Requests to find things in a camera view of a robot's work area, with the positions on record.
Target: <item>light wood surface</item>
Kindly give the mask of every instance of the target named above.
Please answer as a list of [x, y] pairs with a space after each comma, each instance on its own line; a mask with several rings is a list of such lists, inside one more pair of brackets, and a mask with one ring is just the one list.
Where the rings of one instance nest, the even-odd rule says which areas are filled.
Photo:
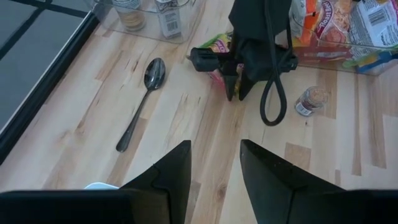
[[[207, 1], [193, 37], [182, 45], [99, 27], [0, 167], [0, 191], [82, 189], [92, 182], [121, 186], [183, 140], [192, 140], [192, 190], [186, 223], [255, 223], [239, 162], [250, 139], [345, 189], [398, 188], [398, 76], [379, 77], [299, 67], [282, 75], [289, 104], [283, 122], [267, 127], [259, 102], [265, 83], [228, 102], [186, 53], [231, 29], [232, 0]], [[146, 91], [142, 75], [162, 57], [163, 88], [141, 114], [129, 149], [115, 150]], [[330, 94], [304, 118], [295, 100], [310, 86]], [[273, 89], [267, 103], [279, 112]]]

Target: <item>plastic bag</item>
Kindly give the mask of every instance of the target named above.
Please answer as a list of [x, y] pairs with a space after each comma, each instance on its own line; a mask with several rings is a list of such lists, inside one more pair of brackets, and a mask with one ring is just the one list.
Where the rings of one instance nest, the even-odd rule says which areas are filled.
[[395, 0], [366, 0], [357, 3], [351, 12], [349, 37], [353, 44], [370, 47], [352, 47], [352, 59], [345, 67], [374, 63], [382, 50], [371, 48], [397, 48], [398, 6]]
[[293, 35], [303, 44], [310, 45], [312, 31], [318, 21], [321, 0], [293, 0], [290, 16], [294, 19], [292, 24]]
[[347, 45], [351, 3], [351, 0], [322, 1], [317, 25], [311, 30], [310, 45], [302, 43], [297, 38], [293, 39], [294, 52], [302, 62], [327, 62], [351, 58]]

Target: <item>snack package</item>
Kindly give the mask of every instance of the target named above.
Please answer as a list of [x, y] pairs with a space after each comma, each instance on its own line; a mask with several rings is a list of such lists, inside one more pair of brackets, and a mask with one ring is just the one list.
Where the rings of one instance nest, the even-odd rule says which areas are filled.
[[293, 38], [296, 56], [301, 62], [328, 62], [351, 58], [349, 52], [349, 14], [351, 0], [323, 0], [310, 44]]
[[[218, 53], [226, 53], [229, 52], [229, 43], [232, 39], [232, 32], [226, 34], [218, 34], [213, 39], [204, 43], [200, 48], [211, 48], [213, 52]], [[239, 64], [237, 67], [237, 72], [239, 77], [242, 74], [243, 64]], [[214, 72], [208, 72], [209, 76], [222, 88], [225, 88], [224, 80], [219, 70], [215, 70]], [[235, 86], [235, 93], [239, 91], [240, 82], [237, 82]]]
[[321, 0], [293, 0], [290, 16], [295, 22], [291, 24], [293, 35], [303, 44], [310, 45], [313, 30], [321, 10]]
[[350, 41], [356, 45], [370, 47], [352, 47], [352, 59], [345, 67], [374, 62], [382, 51], [371, 47], [390, 48], [398, 46], [398, 6], [396, 0], [366, 0], [357, 3], [351, 12]]

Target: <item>packaged food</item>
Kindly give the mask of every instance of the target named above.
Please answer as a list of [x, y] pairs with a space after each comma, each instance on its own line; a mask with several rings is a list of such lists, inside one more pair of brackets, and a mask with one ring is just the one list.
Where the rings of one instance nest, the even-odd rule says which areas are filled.
[[311, 30], [317, 24], [321, 3], [321, 0], [292, 1], [290, 16], [295, 21], [291, 24], [292, 33], [303, 45], [310, 45]]
[[[218, 34], [213, 39], [209, 40], [208, 42], [204, 43], [201, 48], [211, 48], [213, 52], [218, 53], [226, 53], [229, 52], [229, 44], [231, 43], [232, 39], [232, 32], [226, 34]], [[236, 68], [239, 77], [243, 71], [243, 64], [239, 64]], [[224, 80], [219, 70], [215, 70], [214, 72], [209, 72], [209, 76], [222, 88], [225, 88]], [[235, 92], [239, 91], [240, 82], [237, 82], [235, 86]]]
[[159, 22], [166, 39], [181, 34], [181, 19], [177, 0], [155, 0], [159, 13]]
[[351, 12], [349, 38], [352, 59], [345, 67], [363, 64], [368, 57], [378, 58], [379, 49], [372, 47], [397, 48], [398, 6], [396, 0], [366, 0], [357, 3]]
[[294, 40], [296, 56], [301, 61], [327, 62], [351, 58], [349, 52], [349, 14], [351, 0], [323, 0], [310, 45]]
[[128, 31], [138, 31], [145, 26], [145, 15], [139, 11], [140, 0], [112, 0], [120, 21]]

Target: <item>spoon handle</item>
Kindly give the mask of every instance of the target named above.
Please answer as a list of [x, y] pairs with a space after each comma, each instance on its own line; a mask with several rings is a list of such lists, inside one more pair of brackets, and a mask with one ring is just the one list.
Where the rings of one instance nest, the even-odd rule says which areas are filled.
[[145, 96], [143, 97], [141, 104], [138, 107], [138, 110], [136, 111], [136, 114], [134, 115], [134, 117], [132, 118], [131, 123], [129, 124], [129, 126], [127, 127], [126, 132], [123, 134], [122, 138], [119, 140], [118, 145], [116, 145], [116, 150], [119, 152], [124, 152], [127, 147], [130, 144], [130, 140], [131, 140], [131, 136], [132, 136], [132, 132], [134, 131], [134, 128], [136, 128], [136, 124], [139, 118], [139, 114], [141, 113], [142, 108], [144, 107], [144, 104], [148, 98], [150, 94], [150, 91], [147, 91], [145, 93]]

